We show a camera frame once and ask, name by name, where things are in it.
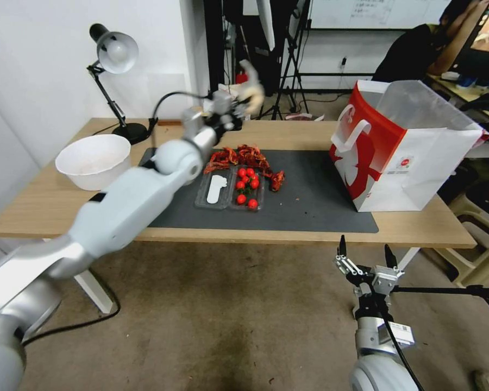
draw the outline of robotic hand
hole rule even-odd
[[[46,243],[18,248],[0,261],[0,390],[16,390],[26,355],[22,341],[32,336],[60,304],[53,281],[71,278],[91,263],[127,246],[162,211],[175,192],[189,184],[228,130],[239,130],[244,116],[262,104],[264,91],[255,69],[241,65],[249,82],[237,101],[214,94],[214,113],[203,118],[186,110],[181,140],[157,150],[151,163],[133,167],[79,210],[68,233]]]
[[[358,360],[350,374],[350,385],[354,391],[418,391],[409,368],[398,362],[401,359],[407,365],[401,349],[415,344],[411,327],[394,323],[387,307],[389,294],[404,272],[398,269],[388,245],[385,250],[386,266],[368,268],[347,258],[344,235],[337,248],[335,264],[355,285],[359,299],[354,309]]]

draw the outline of black lamp base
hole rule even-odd
[[[144,125],[138,123],[127,124],[126,128],[119,126],[112,131],[112,134],[125,137],[132,145],[148,139],[151,135]]]

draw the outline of lamp shade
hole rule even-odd
[[[139,50],[132,37],[117,31],[108,31],[99,23],[93,24],[89,33],[97,45],[98,61],[107,72],[124,73],[134,66]]]

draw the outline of paper shopping bag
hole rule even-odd
[[[359,80],[330,156],[358,211],[421,210],[482,135],[419,81]]]

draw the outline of plastic tray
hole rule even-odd
[[[208,174],[203,174],[203,178],[201,180],[201,184],[199,186],[194,205],[196,207],[204,209],[225,209],[230,203],[230,196],[232,195],[232,180],[236,173],[237,171],[235,171],[235,167],[230,167],[230,169],[216,170]],[[208,190],[210,188],[210,183],[212,182],[212,177],[214,175],[220,175],[226,178],[227,186],[221,188],[219,193],[219,200],[217,201],[217,203],[209,204],[206,201],[206,197],[208,196]]]
[[[231,196],[229,198],[229,207],[231,209],[235,210],[242,210],[242,211],[247,211],[250,212],[251,210],[248,209],[247,204],[250,199],[255,199],[257,201],[257,209],[254,210],[254,212],[259,211],[262,208],[264,199],[265,199],[265,182],[266,179],[262,174],[260,174],[255,167],[249,167],[249,166],[235,166],[232,167],[234,171],[231,174],[231,181],[230,181],[230,189],[231,189]],[[259,187],[257,189],[254,189],[250,192],[250,194],[246,195],[246,202],[242,205],[237,204],[237,196],[239,195],[238,190],[235,188],[235,184],[240,180],[240,178],[237,177],[237,171],[240,168],[252,168],[255,171],[255,174],[259,178]]]

